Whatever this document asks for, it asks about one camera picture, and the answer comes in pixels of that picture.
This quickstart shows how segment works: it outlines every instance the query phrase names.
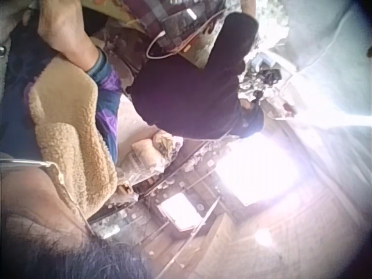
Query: purple sleeve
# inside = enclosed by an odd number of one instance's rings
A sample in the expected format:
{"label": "purple sleeve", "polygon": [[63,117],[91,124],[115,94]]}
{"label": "purple sleeve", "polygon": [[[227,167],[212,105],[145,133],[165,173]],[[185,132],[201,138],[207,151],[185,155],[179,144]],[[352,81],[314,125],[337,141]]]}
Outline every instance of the purple sleeve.
{"label": "purple sleeve", "polygon": [[113,161],[117,161],[117,111],[123,93],[119,75],[100,50],[96,65],[88,72],[98,85],[96,127],[109,148]]}

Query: person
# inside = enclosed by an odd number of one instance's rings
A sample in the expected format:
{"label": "person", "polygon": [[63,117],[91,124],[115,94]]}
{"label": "person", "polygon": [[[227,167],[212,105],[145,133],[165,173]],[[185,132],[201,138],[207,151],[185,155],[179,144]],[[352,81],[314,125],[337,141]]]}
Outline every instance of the person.
{"label": "person", "polygon": [[255,0],[241,1],[229,14],[203,70],[180,55],[149,60],[127,89],[149,124],[184,138],[241,138],[259,132],[264,116],[258,99],[238,99],[239,79],[258,30]]}
{"label": "person", "polygon": [[1,277],[152,278],[133,247],[86,222],[116,189],[119,78],[85,33],[79,0],[40,4],[10,48],[1,42]]}

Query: beige fleece lining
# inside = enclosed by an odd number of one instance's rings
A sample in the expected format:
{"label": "beige fleece lining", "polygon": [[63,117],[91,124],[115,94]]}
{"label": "beige fleece lining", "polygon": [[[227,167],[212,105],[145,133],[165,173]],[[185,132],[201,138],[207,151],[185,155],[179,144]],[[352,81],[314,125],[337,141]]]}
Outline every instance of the beige fleece lining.
{"label": "beige fleece lining", "polygon": [[[114,163],[95,125],[97,97],[95,82],[60,57],[46,67],[30,92],[30,112],[43,159],[59,166],[85,218],[103,206],[117,185]],[[49,175],[60,197],[79,216],[58,172],[50,170]]]}

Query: window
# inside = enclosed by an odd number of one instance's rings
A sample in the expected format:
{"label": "window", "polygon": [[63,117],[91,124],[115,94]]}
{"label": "window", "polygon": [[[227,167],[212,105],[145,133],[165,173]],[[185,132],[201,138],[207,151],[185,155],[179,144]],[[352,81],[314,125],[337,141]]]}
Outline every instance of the window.
{"label": "window", "polygon": [[180,231],[195,228],[202,221],[200,214],[183,193],[162,202],[160,208]]}
{"label": "window", "polygon": [[245,206],[273,198],[294,183],[296,166],[263,134],[233,142],[230,147],[216,172]]}

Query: hand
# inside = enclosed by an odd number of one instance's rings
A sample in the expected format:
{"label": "hand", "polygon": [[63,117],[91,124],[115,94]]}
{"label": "hand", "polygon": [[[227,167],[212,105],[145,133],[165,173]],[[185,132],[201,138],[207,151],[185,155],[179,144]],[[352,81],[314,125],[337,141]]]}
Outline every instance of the hand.
{"label": "hand", "polygon": [[84,71],[91,69],[99,52],[84,31],[80,0],[41,0],[38,33],[51,48]]}

